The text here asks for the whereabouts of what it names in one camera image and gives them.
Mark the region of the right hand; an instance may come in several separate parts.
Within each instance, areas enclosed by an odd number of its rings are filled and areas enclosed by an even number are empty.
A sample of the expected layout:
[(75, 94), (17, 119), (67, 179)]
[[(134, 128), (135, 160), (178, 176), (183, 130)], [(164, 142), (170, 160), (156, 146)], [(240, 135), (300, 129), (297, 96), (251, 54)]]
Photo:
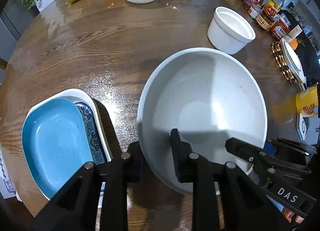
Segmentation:
[(295, 222), (295, 223), (301, 223), (304, 221), (304, 218), (294, 214), (291, 210), (287, 208), (283, 208), (281, 213), (284, 215), (284, 217), (287, 219), (289, 222)]

